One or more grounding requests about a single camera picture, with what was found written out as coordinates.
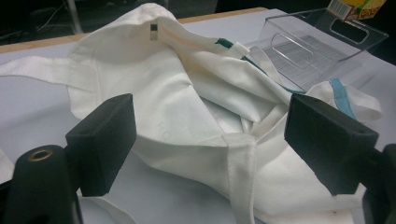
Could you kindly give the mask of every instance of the yellow package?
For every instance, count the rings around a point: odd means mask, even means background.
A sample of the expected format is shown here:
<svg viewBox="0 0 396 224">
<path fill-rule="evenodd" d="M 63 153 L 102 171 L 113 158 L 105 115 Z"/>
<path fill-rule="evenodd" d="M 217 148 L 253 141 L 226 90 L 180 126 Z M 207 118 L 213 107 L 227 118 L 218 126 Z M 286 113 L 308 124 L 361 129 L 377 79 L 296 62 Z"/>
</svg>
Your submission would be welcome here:
<svg viewBox="0 0 396 224">
<path fill-rule="evenodd" d="M 372 18 L 387 0 L 332 0 L 327 9 L 342 21 Z"/>
</svg>

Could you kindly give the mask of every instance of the wooden table edge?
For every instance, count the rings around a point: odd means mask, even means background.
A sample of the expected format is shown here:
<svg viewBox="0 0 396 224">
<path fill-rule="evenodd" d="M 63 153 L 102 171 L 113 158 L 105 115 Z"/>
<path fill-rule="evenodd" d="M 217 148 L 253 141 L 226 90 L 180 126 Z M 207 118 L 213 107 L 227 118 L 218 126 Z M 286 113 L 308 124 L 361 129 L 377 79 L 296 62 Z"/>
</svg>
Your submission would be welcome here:
<svg viewBox="0 0 396 224">
<path fill-rule="evenodd" d="M 249 8 L 249 9 L 242 9 L 242 10 L 236 10 L 236 11 L 209 14 L 209 15 L 204 15 L 204 16 L 184 18 L 184 19 L 179 19 L 178 21 L 182 24 L 189 23 L 189 22 L 196 22 L 196 21 L 207 21 L 207 20 L 213 20 L 213 19 L 218 19 L 218 18 L 223 18 L 223 17 L 230 17 L 230 16 L 242 15 L 242 14 L 247 14 L 247 13 L 259 12 L 259 11 L 264 11 L 264 10 L 266 10 L 265 7 L 254 7 L 254 8 Z M 23 43 L 18 43 L 18 44 L 4 45 L 4 46 L 0 46 L 0 53 L 7 53 L 7 52 L 12 52 L 12 51 L 24 50 L 24 49 L 36 49 L 36 48 L 53 46 L 53 45 L 60 45 L 60 44 L 76 42 L 76 41 L 79 41 L 82 37 L 84 37 L 86 35 L 88 35 L 88 34 L 67 35 L 67 36 L 55 37 L 55 38 L 51 38 L 51 39 L 42 39 L 42 40 L 23 42 Z"/>
</svg>

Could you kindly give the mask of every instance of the canvas bag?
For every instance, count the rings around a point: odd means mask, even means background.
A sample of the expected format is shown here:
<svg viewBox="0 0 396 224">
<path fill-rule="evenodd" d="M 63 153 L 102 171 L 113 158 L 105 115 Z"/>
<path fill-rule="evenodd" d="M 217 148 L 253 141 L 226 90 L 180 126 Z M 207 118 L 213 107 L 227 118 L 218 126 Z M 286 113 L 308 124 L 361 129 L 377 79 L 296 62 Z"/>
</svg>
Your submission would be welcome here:
<svg viewBox="0 0 396 224">
<path fill-rule="evenodd" d="M 237 223 L 253 223 L 253 211 L 266 223 L 350 223 L 364 188 L 333 197 L 288 146 L 290 92 L 253 50 L 256 64 L 241 44 L 192 34 L 147 4 L 77 42 L 67 59 L 22 58 L 1 65 L 0 74 L 68 86 L 79 119 L 132 93 L 134 153 L 228 197 Z M 359 121 L 381 114 L 376 99 L 337 80 L 306 94 Z"/>
</svg>

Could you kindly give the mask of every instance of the table surface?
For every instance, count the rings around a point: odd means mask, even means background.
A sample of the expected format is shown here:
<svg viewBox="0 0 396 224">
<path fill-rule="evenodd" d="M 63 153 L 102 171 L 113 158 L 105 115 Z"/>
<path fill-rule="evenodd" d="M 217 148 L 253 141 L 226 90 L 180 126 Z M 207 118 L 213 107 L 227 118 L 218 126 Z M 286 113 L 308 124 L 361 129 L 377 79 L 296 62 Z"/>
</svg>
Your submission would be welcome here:
<svg viewBox="0 0 396 224">
<path fill-rule="evenodd" d="M 264 22 L 263 16 L 274 15 L 271 14 L 271 11 L 258 7 L 181 19 L 179 21 L 184 24 L 186 29 L 196 34 L 225 37 L 232 42 L 238 41 L 242 44 L 248 44 L 257 40 Z M 85 35 L 71 35 L 0 46 L 0 63 L 29 55 L 66 57 L 67 52 L 74 46 L 74 42 L 80 40 L 83 36 Z M 341 77 L 341 80 L 373 95 L 381 103 L 383 118 L 369 122 L 366 125 L 380 133 L 377 148 L 382 149 L 384 145 L 394 142 L 395 139 L 396 89 L 394 86 L 396 85 L 396 66 L 379 60 L 374 56 L 370 56 L 366 62 L 361 67 Z M 363 83 L 356 81 L 355 77 L 371 74 L 375 74 L 375 76 Z M 54 123 L 54 125 L 50 126 L 50 131 L 48 131 L 46 136 L 40 135 L 40 132 L 27 130 L 23 126 L 26 120 L 8 122 L 10 119 L 16 118 L 15 116 L 18 115 L 16 113 L 37 112 L 30 105 L 33 107 L 37 104 L 42 104 L 49 97 L 57 100 L 57 103 L 65 100 L 67 104 L 62 108 L 61 112 L 57 111 L 57 113 L 46 115 L 45 119 Z M 24 101 L 23 106 L 15 103 L 20 99 Z M 35 145 L 42 146 L 47 144 L 64 145 L 64 135 L 59 133 L 67 132 L 78 122 L 70 113 L 68 101 L 66 88 L 29 80 L 29 78 L 2 77 L 0 81 L 0 111 L 2 111 L 0 118 L 0 147 L 12 161 L 15 161 L 22 148 L 32 148 Z M 4 115 L 3 111 L 9 112 L 10 117 Z M 32 125 L 36 125 L 39 130 L 48 130 L 49 127 L 40 126 L 43 125 L 41 121 L 32 121 Z M 21 141 L 20 138 L 15 138 L 16 135 L 21 138 L 25 137 Z M 133 184 L 131 192 L 138 195 L 136 197 L 137 200 L 142 200 L 131 206 L 131 213 L 138 221 L 143 220 L 140 223 L 234 223 L 228 201 L 218 195 L 213 189 L 191 180 L 153 170 L 136 157 L 130 157 L 128 160 L 130 161 L 128 162 L 130 167 L 125 169 L 131 171 L 128 175 L 131 176 L 131 181 L 136 183 Z M 178 205 L 185 202 L 190 202 L 188 203 L 189 207 L 186 208 L 190 209 L 189 212 L 181 212 L 184 209 L 182 207 L 178 208 L 180 209 L 179 212 L 170 210 L 170 204 Z M 88 205 L 89 202 L 83 202 L 83 209 L 90 209 Z M 86 223 L 106 223 L 107 219 L 103 217 L 103 220 L 100 220 L 102 222 L 92 219 L 92 221 L 87 221 Z"/>
</svg>

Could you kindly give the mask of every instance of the transparent plastic container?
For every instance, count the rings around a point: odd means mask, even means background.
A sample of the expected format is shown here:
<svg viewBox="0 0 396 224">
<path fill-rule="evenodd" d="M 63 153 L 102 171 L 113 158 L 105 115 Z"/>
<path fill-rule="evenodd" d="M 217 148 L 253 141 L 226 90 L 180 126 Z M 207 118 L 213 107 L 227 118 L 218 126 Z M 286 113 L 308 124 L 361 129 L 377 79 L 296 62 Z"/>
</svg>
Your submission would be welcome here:
<svg viewBox="0 0 396 224">
<path fill-rule="evenodd" d="M 361 21 L 342 22 L 326 8 L 268 17 L 255 45 L 297 88 L 360 66 L 387 34 Z"/>
</svg>

